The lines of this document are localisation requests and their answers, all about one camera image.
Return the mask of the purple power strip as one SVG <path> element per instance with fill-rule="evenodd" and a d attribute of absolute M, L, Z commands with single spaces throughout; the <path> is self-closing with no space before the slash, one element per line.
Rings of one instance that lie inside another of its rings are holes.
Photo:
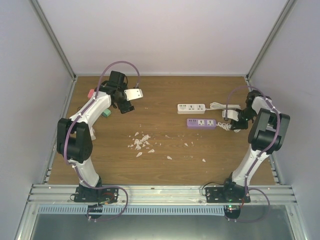
<path fill-rule="evenodd" d="M 188 118 L 186 125 L 191 129 L 215 129 L 217 127 L 216 120 L 210 118 Z"/>

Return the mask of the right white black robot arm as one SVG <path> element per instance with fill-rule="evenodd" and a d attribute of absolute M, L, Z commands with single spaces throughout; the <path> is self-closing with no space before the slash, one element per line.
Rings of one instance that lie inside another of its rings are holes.
<path fill-rule="evenodd" d="M 223 183 L 221 196 L 228 203 L 245 197 L 261 163 L 281 149 L 291 120 L 289 115 L 277 110 L 270 97 L 255 87 L 247 94 L 245 104 L 244 109 L 231 109 L 227 103 L 222 111 L 222 117 L 230 121 L 231 131 L 246 130 L 252 121 L 248 150 L 237 169 Z"/>

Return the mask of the white cartoon cube adapter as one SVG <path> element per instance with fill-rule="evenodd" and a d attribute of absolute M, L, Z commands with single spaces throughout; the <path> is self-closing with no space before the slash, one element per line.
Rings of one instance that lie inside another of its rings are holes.
<path fill-rule="evenodd" d="M 90 129 L 90 136 L 92 141 L 96 139 L 95 130 L 93 128 Z"/>

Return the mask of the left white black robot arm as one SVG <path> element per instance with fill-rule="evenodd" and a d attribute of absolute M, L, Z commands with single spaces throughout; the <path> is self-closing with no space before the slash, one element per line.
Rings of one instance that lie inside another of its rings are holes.
<path fill-rule="evenodd" d="M 112 71 L 109 79 L 93 90 L 91 98 L 77 113 L 70 118 L 61 118 L 57 123 L 57 152 L 76 171 L 79 184 L 87 188 L 85 195 L 92 202 L 103 197 L 101 178 L 91 160 L 93 140 L 96 139 L 93 125 L 110 106 L 125 114 L 135 109 L 131 101 L 142 97 L 140 89 L 128 88 L 125 74 Z"/>

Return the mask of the white USB power strip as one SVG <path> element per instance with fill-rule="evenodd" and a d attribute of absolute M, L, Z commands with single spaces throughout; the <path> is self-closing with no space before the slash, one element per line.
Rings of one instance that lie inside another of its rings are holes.
<path fill-rule="evenodd" d="M 177 105 L 177 113 L 178 114 L 204 114 L 206 111 L 205 104 L 201 103 L 181 103 Z"/>

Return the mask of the green cube adapter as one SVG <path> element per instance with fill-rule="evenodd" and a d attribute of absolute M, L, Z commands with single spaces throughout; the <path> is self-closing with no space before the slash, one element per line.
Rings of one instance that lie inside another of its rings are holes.
<path fill-rule="evenodd" d="M 107 118 L 111 115 L 111 111 L 107 108 L 105 109 L 102 114 L 101 114 L 103 117 Z"/>

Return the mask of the pink cube plug adapter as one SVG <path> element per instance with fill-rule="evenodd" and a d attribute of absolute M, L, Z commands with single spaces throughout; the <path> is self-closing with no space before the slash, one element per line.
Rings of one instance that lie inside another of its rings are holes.
<path fill-rule="evenodd" d="M 90 89 L 89 92 L 88 92 L 88 94 L 87 94 L 87 98 L 88 98 L 88 99 L 92 98 L 93 95 L 94 95 L 94 93 L 95 93 L 95 90 L 94 90 L 94 89 Z"/>

